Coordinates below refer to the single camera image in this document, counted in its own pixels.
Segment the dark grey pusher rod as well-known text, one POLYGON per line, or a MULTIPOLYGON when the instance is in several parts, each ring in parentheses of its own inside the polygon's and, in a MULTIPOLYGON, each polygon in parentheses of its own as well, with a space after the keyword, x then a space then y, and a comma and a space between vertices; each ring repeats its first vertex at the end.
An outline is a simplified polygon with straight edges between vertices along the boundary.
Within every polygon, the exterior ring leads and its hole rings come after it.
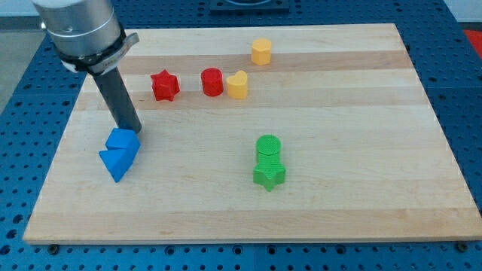
POLYGON ((93 79, 117 127, 139 133, 142 124, 118 69, 112 69, 93 79))

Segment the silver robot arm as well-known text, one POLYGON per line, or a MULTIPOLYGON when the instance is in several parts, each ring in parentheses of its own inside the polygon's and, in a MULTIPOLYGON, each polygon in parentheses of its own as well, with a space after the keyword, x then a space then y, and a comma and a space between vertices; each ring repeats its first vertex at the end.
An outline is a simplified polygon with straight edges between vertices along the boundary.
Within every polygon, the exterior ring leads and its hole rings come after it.
POLYGON ((142 125, 117 68, 137 42, 127 35, 109 0, 33 0, 42 28, 63 65, 90 74, 115 123, 140 132, 142 125))

